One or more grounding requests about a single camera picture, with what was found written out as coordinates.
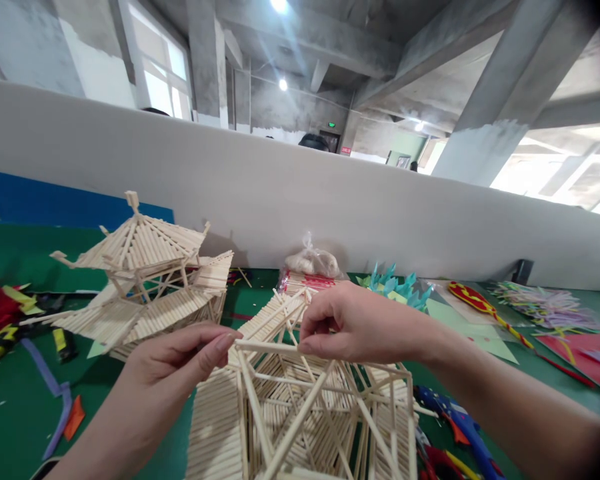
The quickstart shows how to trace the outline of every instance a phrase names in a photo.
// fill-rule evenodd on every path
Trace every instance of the glue gun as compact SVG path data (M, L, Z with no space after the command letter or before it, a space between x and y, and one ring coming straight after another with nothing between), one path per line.
M453 439L471 448L480 472L485 480L506 480L500 467L491 456L487 446L478 434L480 426L471 418L464 408L455 400L444 395L438 395L428 387L417 386L413 389L415 398L425 408L433 410L449 422L453 430Z

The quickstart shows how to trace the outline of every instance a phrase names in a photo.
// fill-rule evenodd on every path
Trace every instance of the white wall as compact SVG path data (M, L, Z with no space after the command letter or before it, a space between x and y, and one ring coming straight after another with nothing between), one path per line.
M600 215L4 82L0 171L136 190L181 225L209 220L207 254L240 266L280 267L310 230L349 271L485 280L526 258L534 284L600 289Z

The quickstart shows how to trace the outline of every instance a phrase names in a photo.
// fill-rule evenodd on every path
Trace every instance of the plastic bag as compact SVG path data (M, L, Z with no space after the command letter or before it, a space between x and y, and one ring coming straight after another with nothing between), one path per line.
M285 259L285 265L289 270L305 275L322 275L332 279L347 278L340 272L338 260L332 254L313 246L311 232L307 232L302 243L305 246L302 251Z

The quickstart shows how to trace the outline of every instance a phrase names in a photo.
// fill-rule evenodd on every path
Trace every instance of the dark hair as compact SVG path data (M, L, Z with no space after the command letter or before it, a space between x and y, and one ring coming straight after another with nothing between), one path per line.
M314 135L313 133L307 133L300 143L301 147L309 147L316 150L329 151L329 144L321 135Z
M145 108L140 109L140 110L148 111L148 112L151 112L151 113L158 113L159 115L166 115L166 116L170 117L170 114L168 114L167 112L163 112L162 110L158 110L158 109L155 109L153 107L145 107Z

